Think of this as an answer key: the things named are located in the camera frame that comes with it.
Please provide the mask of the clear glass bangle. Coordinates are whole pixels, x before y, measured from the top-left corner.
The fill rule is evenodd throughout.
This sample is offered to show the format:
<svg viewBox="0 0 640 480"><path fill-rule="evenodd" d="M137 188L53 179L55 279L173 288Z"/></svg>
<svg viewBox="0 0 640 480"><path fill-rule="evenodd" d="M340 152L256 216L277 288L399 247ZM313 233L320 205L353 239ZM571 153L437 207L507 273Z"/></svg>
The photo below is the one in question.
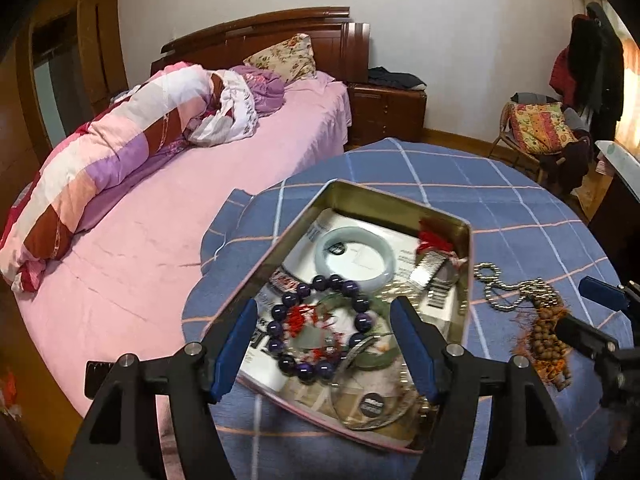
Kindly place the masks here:
<svg viewBox="0 0 640 480"><path fill-rule="evenodd" d="M400 350L398 358L384 370L366 372L354 367L360 348L369 346L366 339L349 352L329 385L333 415L350 431L373 431L393 425L422 401Z"/></svg>

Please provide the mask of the metal watch band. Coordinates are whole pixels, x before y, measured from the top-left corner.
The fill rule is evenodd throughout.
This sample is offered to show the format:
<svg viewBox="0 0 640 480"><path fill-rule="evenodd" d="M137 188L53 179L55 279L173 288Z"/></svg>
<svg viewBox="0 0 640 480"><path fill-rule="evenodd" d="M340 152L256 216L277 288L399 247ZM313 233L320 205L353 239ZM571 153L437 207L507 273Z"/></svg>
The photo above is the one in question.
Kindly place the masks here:
<svg viewBox="0 0 640 480"><path fill-rule="evenodd" d="M446 307L450 290L457 285L459 276L459 268L448 258L432 252L416 264L410 274L409 285L416 293L418 302L424 302L429 308L442 310Z"/></svg>

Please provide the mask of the red string ornament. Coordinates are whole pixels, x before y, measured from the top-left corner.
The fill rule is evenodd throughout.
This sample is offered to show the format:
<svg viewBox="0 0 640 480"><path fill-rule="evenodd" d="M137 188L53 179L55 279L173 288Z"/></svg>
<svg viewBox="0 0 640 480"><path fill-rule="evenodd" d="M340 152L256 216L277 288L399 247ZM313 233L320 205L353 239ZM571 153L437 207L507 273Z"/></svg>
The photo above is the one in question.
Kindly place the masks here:
<svg viewBox="0 0 640 480"><path fill-rule="evenodd" d="M446 236L433 230L425 218L422 218L419 222L418 240L416 263L419 263L426 255L432 252L445 256L457 268L469 262L469 258L460 257L454 250L454 243Z"/></svg>

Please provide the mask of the blue plaid tablecloth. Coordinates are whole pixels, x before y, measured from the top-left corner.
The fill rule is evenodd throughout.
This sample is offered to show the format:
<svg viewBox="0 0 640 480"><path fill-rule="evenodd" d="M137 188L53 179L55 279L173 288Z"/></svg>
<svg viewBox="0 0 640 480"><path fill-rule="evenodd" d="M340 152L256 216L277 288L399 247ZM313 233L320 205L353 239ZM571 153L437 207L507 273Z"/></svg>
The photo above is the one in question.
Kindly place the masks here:
<svg viewBox="0 0 640 480"><path fill-rule="evenodd" d="M577 282L614 269L493 160L386 139L202 238L170 401L189 479L592 479L597 372L631 354Z"/></svg>

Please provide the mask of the pink metal tin box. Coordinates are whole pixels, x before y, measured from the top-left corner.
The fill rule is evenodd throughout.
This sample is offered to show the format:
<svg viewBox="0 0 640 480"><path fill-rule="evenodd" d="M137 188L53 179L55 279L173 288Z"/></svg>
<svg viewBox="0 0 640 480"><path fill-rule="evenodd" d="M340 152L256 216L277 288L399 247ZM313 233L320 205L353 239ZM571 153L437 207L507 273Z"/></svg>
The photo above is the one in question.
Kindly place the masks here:
<svg viewBox="0 0 640 480"><path fill-rule="evenodd" d="M344 181L280 184L233 231L250 270L236 300L257 304L239 382L345 438L409 454L437 410L416 388L390 325L406 297L458 344L472 229L416 200Z"/></svg>

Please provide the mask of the pink bed mattress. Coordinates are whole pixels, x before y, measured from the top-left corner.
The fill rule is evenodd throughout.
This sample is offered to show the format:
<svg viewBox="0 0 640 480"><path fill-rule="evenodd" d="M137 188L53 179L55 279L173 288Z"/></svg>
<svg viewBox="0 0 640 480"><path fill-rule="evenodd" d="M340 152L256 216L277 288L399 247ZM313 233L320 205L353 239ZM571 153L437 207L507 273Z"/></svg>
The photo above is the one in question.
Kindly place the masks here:
<svg viewBox="0 0 640 480"><path fill-rule="evenodd" d="M343 151L346 86L319 74L294 82L284 105L247 139L188 148L132 188L51 262L18 307L44 364L79 414L88 361L142 359L184 343L181 313L201 276L201 240L234 190L262 192Z"/></svg>

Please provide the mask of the printed paper in tin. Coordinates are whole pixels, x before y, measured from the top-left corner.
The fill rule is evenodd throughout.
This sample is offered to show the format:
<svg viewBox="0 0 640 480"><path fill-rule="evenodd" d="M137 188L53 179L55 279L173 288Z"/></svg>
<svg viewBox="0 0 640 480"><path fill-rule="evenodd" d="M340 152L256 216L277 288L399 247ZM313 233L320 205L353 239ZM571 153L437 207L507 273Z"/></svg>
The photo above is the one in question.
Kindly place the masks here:
<svg viewBox="0 0 640 480"><path fill-rule="evenodd" d="M332 275L317 273L314 243L322 234L345 226L358 226L383 237L392 246L396 257L393 281L376 292L363 292L353 281L358 285L360 294L381 299L389 306L397 296L406 295L422 321L436 325L446 341L460 341L466 297L460 269L459 281L450 290L446 307L442 310L429 308L424 302L418 302L409 285L410 274L416 266L418 240L415 236L396 228L386 228L381 223L360 220L351 214L341 214L335 207L323 206L312 216L303 232L281 244L283 255L270 256L260 266L263 273L258 280L260 287L253 296L257 302L258 320L254 339L240 368L240 379L243 385L264 394L273 404L306 422L376 448L411 452L419 446L416 439L421 424L430 422L435 413L424 396L420 396L422 401L417 408L393 425L373 431L347 430L333 415L329 402L329 385L341 363L332 366L327 362L317 365L307 362L292 341L303 328L300 307L314 304L334 291L312 290L300 306L289 311L281 306L282 297L287 292L295 292L299 285L309 284L317 276L328 278Z"/></svg>

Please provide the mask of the wooden chair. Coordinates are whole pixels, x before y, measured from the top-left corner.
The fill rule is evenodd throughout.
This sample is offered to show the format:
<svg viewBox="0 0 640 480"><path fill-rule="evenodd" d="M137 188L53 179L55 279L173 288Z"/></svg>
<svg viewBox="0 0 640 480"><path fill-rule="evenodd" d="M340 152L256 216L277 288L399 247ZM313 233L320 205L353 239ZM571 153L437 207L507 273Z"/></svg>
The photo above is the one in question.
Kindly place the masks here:
<svg viewBox="0 0 640 480"><path fill-rule="evenodd" d="M506 102L488 154L500 144L536 164L536 181L562 195L582 186L593 154L588 126L576 110L533 92L516 92Z"/></svg>

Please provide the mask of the colourful patchwork cushion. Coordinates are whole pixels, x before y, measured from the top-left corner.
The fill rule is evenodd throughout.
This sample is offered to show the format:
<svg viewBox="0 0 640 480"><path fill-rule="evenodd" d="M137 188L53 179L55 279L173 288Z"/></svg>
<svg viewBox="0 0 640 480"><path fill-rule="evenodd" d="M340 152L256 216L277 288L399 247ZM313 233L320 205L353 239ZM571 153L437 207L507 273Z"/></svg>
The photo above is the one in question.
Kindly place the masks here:
<svg viewBox="0 0 640 480"><path fill-rule="evenodd" d="M556 154L577 141L559 102L512 103L509 119L516 144L529 155Z"/></svg>

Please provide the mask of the hanging clothes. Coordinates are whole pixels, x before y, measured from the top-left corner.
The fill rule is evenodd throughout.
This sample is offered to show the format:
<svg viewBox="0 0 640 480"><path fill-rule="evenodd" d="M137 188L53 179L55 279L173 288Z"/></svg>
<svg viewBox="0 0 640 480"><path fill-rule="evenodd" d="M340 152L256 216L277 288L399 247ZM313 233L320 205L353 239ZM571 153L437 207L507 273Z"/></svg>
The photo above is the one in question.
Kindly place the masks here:
<svg viewBox="0 0 640 480"><path fill-rule="evenodd" d="M570 43L556 58L549 84L564 106L587 112L595 141L612 141L624 108L624 49L600 3L572 18Z"/></svg>

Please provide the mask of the striped pink quilt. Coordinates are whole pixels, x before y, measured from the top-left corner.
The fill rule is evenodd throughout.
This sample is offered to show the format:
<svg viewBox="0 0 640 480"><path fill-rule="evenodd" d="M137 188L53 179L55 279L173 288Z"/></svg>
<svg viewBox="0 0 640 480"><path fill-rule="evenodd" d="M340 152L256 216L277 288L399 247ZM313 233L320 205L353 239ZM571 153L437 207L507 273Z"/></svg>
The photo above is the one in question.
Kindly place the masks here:
<svg viewBox="0 0 640 480"><path fill-rule="evenodd" d="M99 195L180 141L211 148L252 136L257 123L253 93L235 70L185 62L159 70L48 156L10 210L2 278L14 292L35 292Z"/></svg>

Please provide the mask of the wooden nightstand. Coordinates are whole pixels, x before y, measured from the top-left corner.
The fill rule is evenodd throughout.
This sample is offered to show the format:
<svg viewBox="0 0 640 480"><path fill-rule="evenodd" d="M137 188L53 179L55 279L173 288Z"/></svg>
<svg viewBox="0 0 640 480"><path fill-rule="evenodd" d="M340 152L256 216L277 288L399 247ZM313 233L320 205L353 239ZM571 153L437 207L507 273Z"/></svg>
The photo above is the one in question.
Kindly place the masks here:
<svg viewBox="0 0 640 480"><path fill-rule="evenodd" d="M348 98L352 112L348 133L351 148L385 138L407 142L421 139L427 103L423 91L350 84Z"/></svg>

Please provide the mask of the dark clothes on nightstand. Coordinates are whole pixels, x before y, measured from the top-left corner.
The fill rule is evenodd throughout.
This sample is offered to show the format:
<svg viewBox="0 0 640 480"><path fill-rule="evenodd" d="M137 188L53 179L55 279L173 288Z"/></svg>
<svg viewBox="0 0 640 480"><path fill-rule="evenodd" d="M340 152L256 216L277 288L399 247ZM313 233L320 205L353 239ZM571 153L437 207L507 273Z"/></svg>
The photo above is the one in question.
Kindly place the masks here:
<svg viewBox="0 0 640 480"><path fill-rule="evenodd" d="M409 73L390 72L383 66L368 69L368 84L399 90L424 91L426 89L426 83L418 76Z"/></svg>

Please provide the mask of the purple garment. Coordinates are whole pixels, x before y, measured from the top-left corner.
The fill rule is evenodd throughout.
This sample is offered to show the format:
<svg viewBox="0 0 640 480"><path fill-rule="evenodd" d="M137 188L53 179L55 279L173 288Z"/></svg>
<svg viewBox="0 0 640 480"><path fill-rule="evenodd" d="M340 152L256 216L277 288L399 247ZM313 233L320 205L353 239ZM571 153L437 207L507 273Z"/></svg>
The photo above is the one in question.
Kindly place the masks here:
<svg viewBox="0 0 640 480"><path fill-rule="evenodd" d="M259 117L269 116L280 110L285 97L284 82L278 74L246 65L234 66L232 70L240 74L246 82Z"/></svg>

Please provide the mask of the floral pillow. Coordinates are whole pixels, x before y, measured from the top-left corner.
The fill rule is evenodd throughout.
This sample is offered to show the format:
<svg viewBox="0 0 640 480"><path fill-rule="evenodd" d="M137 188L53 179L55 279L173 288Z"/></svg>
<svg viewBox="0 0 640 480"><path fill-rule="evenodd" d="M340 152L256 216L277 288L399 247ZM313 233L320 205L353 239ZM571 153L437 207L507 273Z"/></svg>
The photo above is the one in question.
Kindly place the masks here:
<svg viewBox="0 0 640 480"><path fill-rule="evenodd" d="M278 74L284 84L314 78L317 73L311 36L296 34L268 48L252 54L243 61L246 66L270 70Z"/></svg>

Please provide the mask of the wooden wardrobe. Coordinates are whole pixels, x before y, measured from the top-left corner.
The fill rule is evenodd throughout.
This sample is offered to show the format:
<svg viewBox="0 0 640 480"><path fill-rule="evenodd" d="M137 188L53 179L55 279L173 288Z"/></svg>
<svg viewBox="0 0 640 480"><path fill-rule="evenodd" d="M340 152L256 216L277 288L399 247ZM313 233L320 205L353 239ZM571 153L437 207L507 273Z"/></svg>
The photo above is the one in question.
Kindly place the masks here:
<svg viewBox="0 0 640 480"><path fill-rule="evenodd" d="M127 87L118 0L39 0L1 62L1 210Z"/></svg>

